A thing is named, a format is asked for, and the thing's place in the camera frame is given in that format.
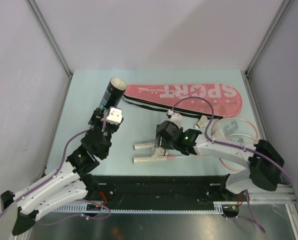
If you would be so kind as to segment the white shuttlecock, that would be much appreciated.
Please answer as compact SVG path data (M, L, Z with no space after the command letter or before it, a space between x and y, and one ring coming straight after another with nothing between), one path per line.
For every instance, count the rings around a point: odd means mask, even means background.
M152 157L160 157L160 156L168 156L168 155L169 155L168 151L160 147L158 148L153 147L151 150Z
M212 134L212 137L215 139L225 139L225 135L221 129L218 129Z
M207 116L202 115L201 118L197 121L197 123L194 125L195 130L199 130L201 128L206 128L208 125L209 119Z

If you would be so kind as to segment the black shuttlecock tube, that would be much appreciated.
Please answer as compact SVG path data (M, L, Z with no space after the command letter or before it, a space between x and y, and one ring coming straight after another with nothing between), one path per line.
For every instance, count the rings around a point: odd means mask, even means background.
M124 95L127 86L127 83L121 78L112 77L99 104L100 111L103 112L110 107L116 107Z

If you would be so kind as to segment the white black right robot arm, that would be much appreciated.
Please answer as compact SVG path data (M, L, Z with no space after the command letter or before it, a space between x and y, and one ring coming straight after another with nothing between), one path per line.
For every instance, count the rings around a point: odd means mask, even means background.
M217 140L199 130L184 130L169 120L157 125L156 135L184 155L208 155L244 167L238 173L229 174L225 185L219 188L220 196L226 201L244 190L274 192L277 189L284 160L266 140L261 139L255 144Z

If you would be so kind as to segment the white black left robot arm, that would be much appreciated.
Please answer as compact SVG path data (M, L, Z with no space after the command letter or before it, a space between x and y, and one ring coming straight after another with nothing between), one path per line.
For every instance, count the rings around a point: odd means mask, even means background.
M91 171L109 155L112 135L122 122L122 110L117 107L95 109L89 121L91 127L81 132L81 145L70 155L64 153L58 168L21 191L1 194L2 210L10 205L16 209L13 236L25 233L46 214L67 203L98 196L99 185Z

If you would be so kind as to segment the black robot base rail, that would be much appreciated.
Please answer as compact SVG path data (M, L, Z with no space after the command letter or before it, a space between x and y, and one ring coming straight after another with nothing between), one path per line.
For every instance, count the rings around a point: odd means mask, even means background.
M228 176L94 176L87 200L104 197L118 211L185 212L213 210L214 202L237 203L225 188Z

